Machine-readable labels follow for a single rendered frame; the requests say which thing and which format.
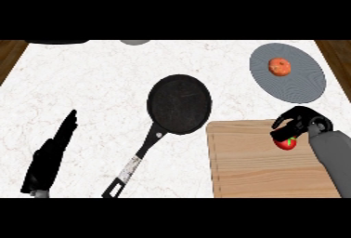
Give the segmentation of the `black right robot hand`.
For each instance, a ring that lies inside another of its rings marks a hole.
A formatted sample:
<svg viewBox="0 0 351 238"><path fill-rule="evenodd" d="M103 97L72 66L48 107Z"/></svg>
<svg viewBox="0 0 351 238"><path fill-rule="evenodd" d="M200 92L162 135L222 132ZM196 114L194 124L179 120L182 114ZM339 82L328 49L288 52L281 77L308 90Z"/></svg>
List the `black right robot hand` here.
<svg viewBox="0 0 351 238"><path fill-rule="evenodd" d="M311 125L317 125L319 132L333 130L330 120L318 112L308 107L294 106L275 119L269 136L281 142L305 133Z"/></svg>

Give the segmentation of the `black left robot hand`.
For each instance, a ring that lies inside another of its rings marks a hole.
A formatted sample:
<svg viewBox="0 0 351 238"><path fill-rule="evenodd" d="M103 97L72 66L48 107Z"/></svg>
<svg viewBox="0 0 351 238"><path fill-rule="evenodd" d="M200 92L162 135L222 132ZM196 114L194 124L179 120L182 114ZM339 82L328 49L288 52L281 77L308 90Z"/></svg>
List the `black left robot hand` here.
<svg viewBox="0 0 351 238"><path fill-rule="evenodd" d="M20 193L48 191L58 172L63 153L73 130L76 129L76 111L72 110L58 126L57 132L33 152Z"/></svg>

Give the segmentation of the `wooden cutting board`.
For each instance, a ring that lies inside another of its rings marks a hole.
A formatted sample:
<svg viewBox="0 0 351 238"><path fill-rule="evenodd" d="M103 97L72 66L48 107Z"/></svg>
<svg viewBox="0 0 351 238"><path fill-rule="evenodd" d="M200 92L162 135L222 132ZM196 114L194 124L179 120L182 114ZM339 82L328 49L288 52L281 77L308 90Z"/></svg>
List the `wooden cutting board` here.
<svg viewBox="0 0 351 238"><path fill-rule="evenodd" d="M284 151L269 137L271 124L269 120L241 120L206 125L213 196L337 197L306 136Z"/></svg>

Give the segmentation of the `black frying pan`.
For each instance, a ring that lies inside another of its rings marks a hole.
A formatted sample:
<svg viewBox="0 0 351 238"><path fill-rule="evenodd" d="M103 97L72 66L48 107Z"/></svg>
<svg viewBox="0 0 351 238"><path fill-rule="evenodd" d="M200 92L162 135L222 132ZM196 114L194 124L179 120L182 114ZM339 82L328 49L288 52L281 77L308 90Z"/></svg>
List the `black frying pan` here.
<svg viewBox="0 0 351 238"><path fill-rule="evenodd" d="M103 198L119 196L145 152L165 134L185 135L203 126L210 105L209 91L193 76L172 74L159 80L145 99L145 111L151 119L145 140L117 177L107 185L101 194Z"/></svg>

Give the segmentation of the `grey round plate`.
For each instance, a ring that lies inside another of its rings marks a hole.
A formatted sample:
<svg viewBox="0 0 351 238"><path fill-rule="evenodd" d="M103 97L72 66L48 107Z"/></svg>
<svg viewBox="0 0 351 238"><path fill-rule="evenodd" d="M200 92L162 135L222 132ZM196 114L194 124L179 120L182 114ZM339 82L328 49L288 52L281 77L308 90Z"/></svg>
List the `grey round plate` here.
<svg viewBox="0 0 351 238"><path fill-rule="evenodd" d="M258 86L281 101L309 103L322 94L321 66L300 49L287 44L268 43L253 50L249 71Z"/></svg>

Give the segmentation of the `orange round fruit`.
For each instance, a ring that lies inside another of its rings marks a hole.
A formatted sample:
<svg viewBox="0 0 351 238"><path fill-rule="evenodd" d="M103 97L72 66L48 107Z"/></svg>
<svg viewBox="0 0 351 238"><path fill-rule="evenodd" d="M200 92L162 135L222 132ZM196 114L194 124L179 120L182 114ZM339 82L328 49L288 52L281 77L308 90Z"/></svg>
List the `orange round fruit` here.
<svg viewBox="0 0 351 238"><path fill-rule="evenodd" d="M290 74L290 63L284 58L274 58L268 61L268 71L275 76L287 76Z"/></svg>

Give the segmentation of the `black flat object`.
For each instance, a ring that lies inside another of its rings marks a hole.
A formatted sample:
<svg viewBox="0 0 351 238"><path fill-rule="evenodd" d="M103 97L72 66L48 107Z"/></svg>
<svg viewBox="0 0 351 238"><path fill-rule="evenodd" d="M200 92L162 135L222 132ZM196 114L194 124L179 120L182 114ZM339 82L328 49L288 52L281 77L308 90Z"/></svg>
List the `black flat object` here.
<svg viewBox="0 0 351 238"><path fill-rule="evenodd" d="M29 44L39 44L39 45L73 45L82 44L88 40L25 40Z"/></svg>

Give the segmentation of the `grey round object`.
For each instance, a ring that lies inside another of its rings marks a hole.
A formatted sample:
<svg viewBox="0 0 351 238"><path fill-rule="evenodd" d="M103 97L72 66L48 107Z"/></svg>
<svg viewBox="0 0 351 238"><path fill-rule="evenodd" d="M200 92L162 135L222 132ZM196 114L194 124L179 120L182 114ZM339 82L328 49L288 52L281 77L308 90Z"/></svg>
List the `grey round object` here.
<svg viewBox="0 0 351 238"><path fill-rule="evenodd" d="M120 40L120 42L128 46L140 46L148 42L148 40Z"/></svg>

